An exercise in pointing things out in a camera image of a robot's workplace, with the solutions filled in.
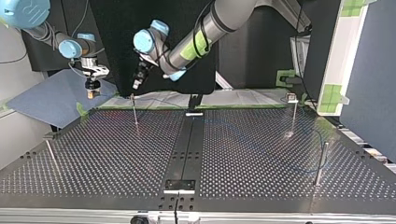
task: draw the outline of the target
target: white panel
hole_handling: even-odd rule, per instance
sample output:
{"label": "white panel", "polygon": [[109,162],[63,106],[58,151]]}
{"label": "white panel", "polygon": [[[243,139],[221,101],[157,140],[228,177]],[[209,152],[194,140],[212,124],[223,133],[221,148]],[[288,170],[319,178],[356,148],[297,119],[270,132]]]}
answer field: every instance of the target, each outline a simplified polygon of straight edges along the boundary
{"label": "white panel", "polygon": [[[347,86],[352,73],[352,67],[355,62],[358,45],[361,40],[361,31],[367,15],[365,6],[361,10],[359,17],[339,17],[332,48],[330,50],[329,61],[327,63],[325,76],[322,83],[321,94],[318,104],[321,103],[324,87],[330,85],[342,85],[341,94],[345,95]],[[337,106],[335,113],[319,113],[321,116],[340,116],[343,105]]]}
{"label": "white panel", "polygon": [[38,146],[50,126],[14,112],[0,119],[0,170]]}
{"label": "white panel", "polygon": [[[21,34],[0,24],[0,63],[14,61],[26,52]],[[29,90],[44,80],[42,73],[32,72],[29,58],[0,64],[0,107],[2,103]],[[50,126],[13,110],[0,111],[0,169],[21,154],[41,143]]]}
{"label": "white panel", "polygon": [[[0,63],[17,60],[25,51],[21,34],[0,24]],[[32,72],[28,57],[17,63],[0,64],[0,101],[15,97],[42,80],[42,73]]]}

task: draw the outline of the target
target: metal plate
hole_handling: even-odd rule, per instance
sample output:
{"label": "metal plate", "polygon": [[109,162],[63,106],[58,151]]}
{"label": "metal plate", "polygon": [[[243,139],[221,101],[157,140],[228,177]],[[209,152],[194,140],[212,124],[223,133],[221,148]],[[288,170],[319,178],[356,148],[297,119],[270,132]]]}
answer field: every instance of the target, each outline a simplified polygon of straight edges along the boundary
{"label": "metal plate", "polygon": [[[298,109],[104,110],[0,171],[0,207],[396,215],[396,175]],[[321,144],[330,144],[314,187]],[[167,179],[194,195],[164,195]]]}
{"label": "metal plate", "polygon": [[[395,175],[327,120],[299,109],[293,122],[292,114],[292,108],[206,111],[196,209],[327,212],[321,208],[337,202],[326,209],[396,214],[379,206],[396,206]],[[328,159],[314,187],[323,142],[330,143]],[[352,207],[340,206],[345,202]]]}
{"label": "metal plate", "polygon": [[140,111],[138,117],[136,126],[133,111],[94,112],[52,142],[56,160],[42,150],[2,178],[0,196],[126,199],[127,208],[142,208],[141,199],[157,209],[183,112]]}

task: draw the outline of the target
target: white wall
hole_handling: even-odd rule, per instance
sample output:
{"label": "white wall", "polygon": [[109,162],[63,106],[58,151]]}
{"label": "white wall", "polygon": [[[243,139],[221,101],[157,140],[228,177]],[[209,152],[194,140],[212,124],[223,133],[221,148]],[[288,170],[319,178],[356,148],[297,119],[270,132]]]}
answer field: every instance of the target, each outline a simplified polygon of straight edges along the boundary
{"label": "white wall", "polygon": [[[1,64],[19,59],[25,51],[21,34],[0,23],[0,104],[44,80],[42,73],[32,72],[28,57]],[[48,132],[48,124],[12,110],[0,111],[0,169],[36,147]]]}

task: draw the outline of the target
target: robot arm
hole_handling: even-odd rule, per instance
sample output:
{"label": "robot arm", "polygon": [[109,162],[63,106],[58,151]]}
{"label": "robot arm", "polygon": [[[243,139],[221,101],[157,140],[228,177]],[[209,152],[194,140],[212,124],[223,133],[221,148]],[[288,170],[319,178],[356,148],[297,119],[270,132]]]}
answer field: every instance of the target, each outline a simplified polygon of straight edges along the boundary
{"label": "robot arm", "polygon": [[58,32],[46,21],[49,14],[50,0],[0,0],[0,18],[5,23],[59,50],[65,58],[81,61],[88,98],[92,99],[99,93],[98,79],[109,73],[97,63],[95,36],[78,34],[78,38],[73,38]]}
{"label": "robot arm", "polygon": [[141,30],[134,36],[135,50],[142,59],[134,78],[134,89],[137,90],[148,75],[145,72],[149,71],[150,65],[145,61],[158,65],[173,81],[179,80],[186,73],[187,65],[206,55],[210,47],[222,37],[242,27],[253,13],[257,2],[258,0],[212,1],[207,5],[210,12],[201,21],[198,20],[194,29],[172,50],[165,45],[169,27],[161,21],[153,21],[150,28]]}

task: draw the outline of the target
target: pegboard surface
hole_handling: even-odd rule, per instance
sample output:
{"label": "pegboard surface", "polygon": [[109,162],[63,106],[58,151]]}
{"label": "pegboard surface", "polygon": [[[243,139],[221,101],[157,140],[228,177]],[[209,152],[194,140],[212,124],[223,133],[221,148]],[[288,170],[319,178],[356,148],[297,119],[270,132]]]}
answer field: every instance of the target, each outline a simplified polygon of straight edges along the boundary
{"label": "pegboard surface", "polygon": [[[200,183],[205,199],[396,202],[395,182],[374,170],[369,155],[345,146],[323,118],[299,109],[293,123],[292,108],[212,110],[205,115]],[[330,144],[328,159],[321,186],[315,188],[324,142]]]}
{"label": "pegboard surface", "polygon": [[155,197],[183,120],[180,111],[96,111],[0,182],[2,194]]}

